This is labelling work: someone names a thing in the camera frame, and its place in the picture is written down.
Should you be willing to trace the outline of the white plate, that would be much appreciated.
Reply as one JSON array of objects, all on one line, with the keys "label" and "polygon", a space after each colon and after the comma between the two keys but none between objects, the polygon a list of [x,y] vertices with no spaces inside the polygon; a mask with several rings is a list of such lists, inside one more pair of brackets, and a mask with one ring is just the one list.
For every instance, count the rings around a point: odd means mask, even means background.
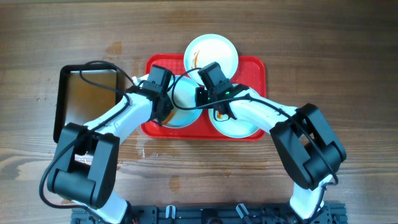
[{"label": "white plate", "polygon": [[205,34],[191,41],[185,50],[183,64],[186,71],[217,62],[226,78],[237,71],[239,57],[235,46],[218,34]]},{"label": "white plate", "polygon": [[[186,76],[182,77],[175,87],[174,100],[184,108],[191,108],[196,106],[195,89],[199,85]],[[175,112],[172,118],[164,124],[168,128],[184,128],[194,123],[201,115],[202,110],[181,110],[176,107],[173,108]]]},{"label": "white plate", "polygon": [[227,114],[220,114],[213,108],[208,110],[208,115],[214,128],[229,138],[246,138],[259,130],[257,126],[248,121],[230,118]]}]

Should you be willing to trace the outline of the white plate top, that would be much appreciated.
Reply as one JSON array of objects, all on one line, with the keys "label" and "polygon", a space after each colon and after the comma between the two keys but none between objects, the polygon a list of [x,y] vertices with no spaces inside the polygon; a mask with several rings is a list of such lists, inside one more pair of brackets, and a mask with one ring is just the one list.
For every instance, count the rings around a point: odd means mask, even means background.
[{"label": "white plate top", "polygon": [[235,46],[218,34],[205,34],[191,41],[185,50],[183,64],[186,71],[217,62],[226,78],[237,71],[239,57]]}]

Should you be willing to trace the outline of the orange green sponge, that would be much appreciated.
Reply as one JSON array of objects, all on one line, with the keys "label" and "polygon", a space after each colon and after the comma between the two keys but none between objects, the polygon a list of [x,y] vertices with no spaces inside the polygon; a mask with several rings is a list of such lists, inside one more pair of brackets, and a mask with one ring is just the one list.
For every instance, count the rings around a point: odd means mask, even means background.
[{"label": "orange green sponge", "polygon": [[166,116],[166,118],[164,118],[164,119],[162,120],[161,123],[162,123],[163,125],[167,124],[167,123],[173,118],[174,115],[175,115],[175,111],[172,110],[172,111]]}]

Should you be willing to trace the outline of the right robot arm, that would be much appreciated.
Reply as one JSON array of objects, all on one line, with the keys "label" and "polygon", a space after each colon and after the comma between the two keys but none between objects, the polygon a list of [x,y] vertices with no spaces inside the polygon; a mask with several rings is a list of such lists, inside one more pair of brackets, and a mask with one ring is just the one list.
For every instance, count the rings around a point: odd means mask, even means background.
[{"label": "right robot arm", "polygon": [[323,207],[326,188],[337,185],[336,173],[346,152],[322,112],[313,104],[285,106],[238,84],[221,95],[195,90],[199,108],[213,108],[247,121],[271,135],[284,169],[294,182],[290,207],[306,222]]}]

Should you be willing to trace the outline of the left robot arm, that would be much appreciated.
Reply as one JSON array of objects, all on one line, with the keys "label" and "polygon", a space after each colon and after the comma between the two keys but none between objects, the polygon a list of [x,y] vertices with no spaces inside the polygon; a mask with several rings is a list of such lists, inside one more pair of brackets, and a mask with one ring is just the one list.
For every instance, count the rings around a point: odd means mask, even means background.
[{"label": "left robot arm", "polygon": [[93,222],[134,223],[131,204],[114,191],[119,146],[141,124],[163,123],[170,117],[167,93],[174,85],[171,72],[150,74],[126,91],[113,88],[122,99],[99,118],[84,125],[68,123],[40,180],[40,199],[49,207],[63,208],[45,198],[48,189],[73,201],[69,208],[88,212]]}]

